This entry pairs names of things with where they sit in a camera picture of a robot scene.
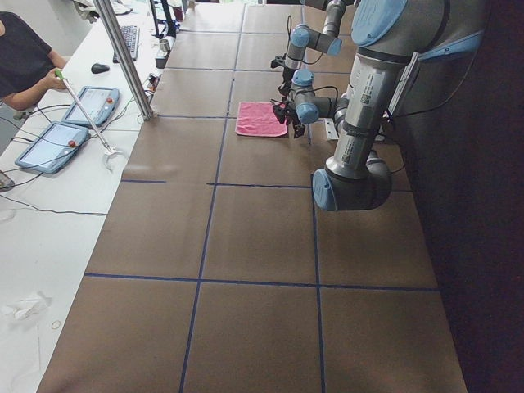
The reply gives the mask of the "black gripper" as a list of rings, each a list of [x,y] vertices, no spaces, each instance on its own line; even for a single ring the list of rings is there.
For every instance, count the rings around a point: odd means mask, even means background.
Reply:
[[[274,69],[277,69],[278,67],[281,67],[283,70],[288,70],[286,60],[287,60],[286,55],[276,56],[273,60],[271,60],[270,68],[274,70]]]
[[[293,108],[291,108],[289,104],[284,102],[274,102],[272,104],[272,110],[275,118],[280,124],[294,124],[294,138],[300,138],[304,135],[305,126],[303,124],[300,124],[296,111]]]

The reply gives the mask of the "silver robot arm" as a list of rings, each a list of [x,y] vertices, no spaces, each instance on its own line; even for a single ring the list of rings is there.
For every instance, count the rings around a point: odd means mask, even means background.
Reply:
[[[321,118],[333,121],[338,134],[334,154],[314,172],[312,189],[318,207],[327,211],[371,210],[391,192],[391,172],[373,150],[386,108],[404,68],[414,54],[422,59],[454,57],[478,48],[486,18],[484,1],[358,1],[351,26],[357,47],[346,94],[319,97],[314,76],[305,68],[309,49],[337,55],[345,1],[313,1],[324,11],[321,31],[297,25],[286,53],[272,67],[282,68],[281,99],[273,113],[291,124],[296,136]]]
[[[347,7],[354,1],[331,0],[331,1],[300,1],[300,4],[311,7],[325,13],[323,29],[317,31],[302,23],[288,31],[288,42],[286,52],[282,56],[276,56],[271,60],[270,68],[282,67],[290,74],[298,70],[305,61],[307,49],[314,50],[322,56],[337,56],[341,51],[342,41],[339,38],[342,18]]]

